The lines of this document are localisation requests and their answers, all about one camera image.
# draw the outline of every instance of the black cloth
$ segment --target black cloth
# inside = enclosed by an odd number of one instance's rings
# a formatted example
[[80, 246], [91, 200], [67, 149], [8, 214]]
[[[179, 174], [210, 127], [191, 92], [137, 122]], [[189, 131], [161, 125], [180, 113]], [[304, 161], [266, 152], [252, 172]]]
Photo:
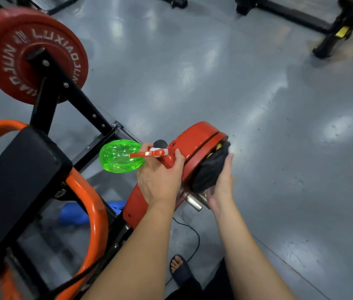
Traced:
[[222, 259], [214, 278], [202, 289], [195, 278], [189, 278], [166, 300], [234, 300], [225, 260]]

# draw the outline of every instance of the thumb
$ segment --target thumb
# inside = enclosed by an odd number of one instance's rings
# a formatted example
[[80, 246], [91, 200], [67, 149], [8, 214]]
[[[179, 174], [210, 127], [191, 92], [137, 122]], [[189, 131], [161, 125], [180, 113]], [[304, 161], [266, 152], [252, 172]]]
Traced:
[[228, 154], [226, 156], [225, 162], [224, 162], [224, 167], [222, 169], [221, 175], [225, 174], [231, 174], [232, 173], [232, 160], [233, 160], [233, 154]]
[[185, 157], [182, 155], [179, 148], [177, 148], [175, 150], [175, 163], [172, 168], [175, 168], [175, 170], [180, 171], [182, 173], [184, 165], [185, 165]]

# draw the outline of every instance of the hand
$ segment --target hand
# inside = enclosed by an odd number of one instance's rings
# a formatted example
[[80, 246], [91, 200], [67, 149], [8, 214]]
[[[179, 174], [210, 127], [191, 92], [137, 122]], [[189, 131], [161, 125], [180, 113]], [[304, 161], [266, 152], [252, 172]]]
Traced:
[[215, 216], [219, 215], [225, 204], [233, 203], [232, 159], [233, 154], [226, 157], [224, 168], [218, 176], [217, 183], [206, 191], [209, 207]]
[[[139, 151], [148, 151], [153, 144], [144, 143]], [[175, 164], [167, 169], [156, 157], [145, 157], [145, 162], [138, 168], [138, 185], [149, 204], [165, 204], [175, 208], [176, 196], [182, 182], [185, 157], [179, 149], [175, 151]]]

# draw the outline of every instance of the shiny floor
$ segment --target shiny floor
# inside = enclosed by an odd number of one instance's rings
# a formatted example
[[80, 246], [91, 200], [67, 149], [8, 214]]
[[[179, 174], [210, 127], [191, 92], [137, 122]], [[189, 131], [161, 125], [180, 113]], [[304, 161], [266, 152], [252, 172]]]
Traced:
[[[333, 20], [336, 0], [284, 0]], [[265, 255], [302, 300], [353, 299], [353, 36], [328, 60], [311, 49], [321, 35], [234, 0], [84, 0], [59, 13], [84, 44], [83, 90], [142, 141], [173, 140], [198, 121], [230, 136], [234, 197]], [[0, 91], [0, 119], [28, 121], [31, 106]], [[51, 138], [70, 157], [97, 136], [70, 105], [59, 105]], [[0, 141], [0, 151], [10, 136]], [[134, 175], [93, 163], [84, 176], [106, 200], [126, 199]], [[177, 220], [201, 237], [190, 266], [203, 286], [224, 249], [210, 211], [183, 205]], [[75, 265], [23, 244], [49, 286], [67, 279], [86, 251], [88, 230], [61, 232]], [[197, 237], [173, 223], [169, 257], [189, 257]], [[176, 288], [172, 281], [169, 294]]]

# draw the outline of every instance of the person's left arm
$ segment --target person's left arm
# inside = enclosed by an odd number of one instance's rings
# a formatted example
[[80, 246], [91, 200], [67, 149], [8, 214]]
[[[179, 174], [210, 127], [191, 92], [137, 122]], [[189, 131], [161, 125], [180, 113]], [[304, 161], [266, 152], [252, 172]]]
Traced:
[[[147, 151], [152, 144], [143, 144]], [[138, 169], [138, 184], [149, 204], [145, 216], [125, 245], [99, 275], [83, 300], [164, 299], [168, 243], [184, 157], [175, 152], [173, 168], [155, 157], [145, 158]]]

